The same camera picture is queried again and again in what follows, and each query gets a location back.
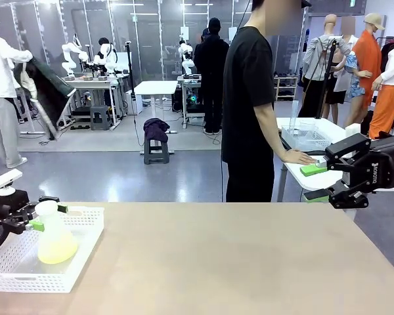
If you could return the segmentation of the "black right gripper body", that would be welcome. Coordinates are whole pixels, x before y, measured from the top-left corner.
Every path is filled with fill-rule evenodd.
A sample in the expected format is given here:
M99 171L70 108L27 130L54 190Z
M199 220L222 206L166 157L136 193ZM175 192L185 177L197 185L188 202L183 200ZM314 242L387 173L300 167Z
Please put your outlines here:
M351 188L359 187L369 193L379 189L394 188L394 136L363 140L347 160L352 166L343 172L344 183Z

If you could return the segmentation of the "person's right hand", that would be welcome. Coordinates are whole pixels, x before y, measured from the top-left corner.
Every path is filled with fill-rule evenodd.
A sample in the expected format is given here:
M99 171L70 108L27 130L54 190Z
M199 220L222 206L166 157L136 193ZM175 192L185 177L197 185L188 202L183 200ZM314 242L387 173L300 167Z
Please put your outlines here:
M281 160L284 163L295 163L300 165L310 165L317 162L316 159L299 150L286 151Z

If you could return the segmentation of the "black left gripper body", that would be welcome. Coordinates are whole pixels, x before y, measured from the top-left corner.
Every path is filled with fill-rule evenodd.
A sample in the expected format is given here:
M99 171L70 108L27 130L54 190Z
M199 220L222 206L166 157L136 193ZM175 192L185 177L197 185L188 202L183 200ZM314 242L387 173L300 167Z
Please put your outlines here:
M0 226L5 233L22 234L33 219L33 210L26 191L0 189Z

